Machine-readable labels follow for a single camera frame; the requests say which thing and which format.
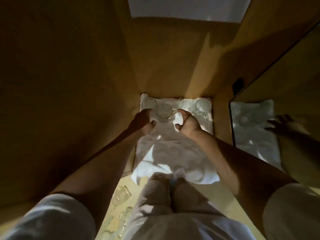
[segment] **wooden wall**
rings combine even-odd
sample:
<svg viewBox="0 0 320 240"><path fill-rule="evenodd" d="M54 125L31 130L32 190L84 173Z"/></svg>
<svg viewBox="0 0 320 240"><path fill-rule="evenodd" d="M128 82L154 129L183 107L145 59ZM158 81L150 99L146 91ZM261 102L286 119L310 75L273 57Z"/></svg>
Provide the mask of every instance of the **wooden wall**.
<svg viewBox="0 0 320 240"><path fill-rule="evenodd" d="M228 141L230 84L254 79L319 11L320 0L252 0L231 24L131 19L127 0L1 0L0 207L49 192L126 127L142 92L214 96Z"/></svg>

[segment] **reflected hand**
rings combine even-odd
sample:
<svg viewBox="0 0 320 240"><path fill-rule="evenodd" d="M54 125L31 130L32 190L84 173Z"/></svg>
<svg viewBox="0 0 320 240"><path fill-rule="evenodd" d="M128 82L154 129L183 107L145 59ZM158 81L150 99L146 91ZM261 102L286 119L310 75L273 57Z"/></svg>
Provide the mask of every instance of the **reflected hand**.
<svg viewBox="0 0 320 240"><path fill-rule="evenodd" d="M310 135L306 128L299 122L295 121L290 115L278 115L277 120L268 120L268 123L275 128L265 128L267 131L274 132L276 135L287 135L290 133L300 133Z"/></svg>
<svg viewBox="0 0 320 240"><path fill-rule="evenodd" d="M156 122L150 122L150 113L152 109L143 109L134 116L134 119L129 124L128 130L135 132L141 130L143 135L147 135L156 126Z"/></svg>
<svg viewBox="0 0 320 240"><path fill-rule="evenodd" d="M178 109L178 112L182 114L183 123L182 125L175 124L177 130L179 130L186 137L192 138L194 131L201 131L201 126L198 120L188 111Z"/></svg>

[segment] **leg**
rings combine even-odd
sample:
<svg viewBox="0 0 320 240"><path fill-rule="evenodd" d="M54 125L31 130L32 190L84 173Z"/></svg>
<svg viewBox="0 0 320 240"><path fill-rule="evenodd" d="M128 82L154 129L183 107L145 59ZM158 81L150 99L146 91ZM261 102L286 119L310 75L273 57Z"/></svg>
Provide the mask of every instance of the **leg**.
<svg viewBox="0 0 320 240"><path fill-rule="evenodd" d="M184 178L175 180L171 189L172 208L176 213L222 215L212 203Z"/></svg>
<svg viewBox="0 0 320 240"><path fill-rule="evenodd" d="M130 222L146 216L172 214L169 192L169 179L165 174L154 173L140 193Z"/></svg>

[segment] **finger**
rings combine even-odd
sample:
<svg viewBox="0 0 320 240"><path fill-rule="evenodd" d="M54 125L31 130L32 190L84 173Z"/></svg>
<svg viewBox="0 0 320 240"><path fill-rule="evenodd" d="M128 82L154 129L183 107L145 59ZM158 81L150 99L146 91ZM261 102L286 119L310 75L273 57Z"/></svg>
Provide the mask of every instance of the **finger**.
<svg viewBox="0 0 320 240"><path fill-rule="evenodd" d="M284 117L288 122L294 121L294 119L289 114L285 114Z"/></svg>
<svg viewBox="0 0 320 240"><path fill-rule="evenodd" d="M151 111L152 111L152 109L145 108L145 109L142 109L140 113L145 113L146 115L148 115L150 117Z"/></svg>
<svg viewBox="0 0 320 240"><path fill-rule="evenodd" d="M176 127L176 129L177 129L177 130L179 130L179 131L180 131L180 130L181 130L181 128L182 128L182 125L180 125L180 124L175 124L174 126L175 126L175 127Z"/></svg>
<svg viewBox="0 0 320 240"><path fill-rule="evenodd" d="M282 115L278 115L277 119L281 122L281 123L285 123L286 119L282 116Z"/></svg>
<svg viewBox="0 0 320 240"><path fill-rule="evenodd" d="M267 127L267 128L264 128L266 131L270 131L270 132L273 132L275 133L276 132L276 129L275 128L271 128L271 127Z"/></svg>
<svg viewBox="0 0 320 240"><path fill-rule="evenodd" d="M178 111L182 114L183 121L185 121L189 116L188 112L185 111L184 109L178 109Z"/></svg>
<svg viewBox="0 0 320 240"><path fill-rule="evenodd" d="M281 126L281 123L275 120L267 120L267 122L271 125L274 125L275 127Z"/></svg>

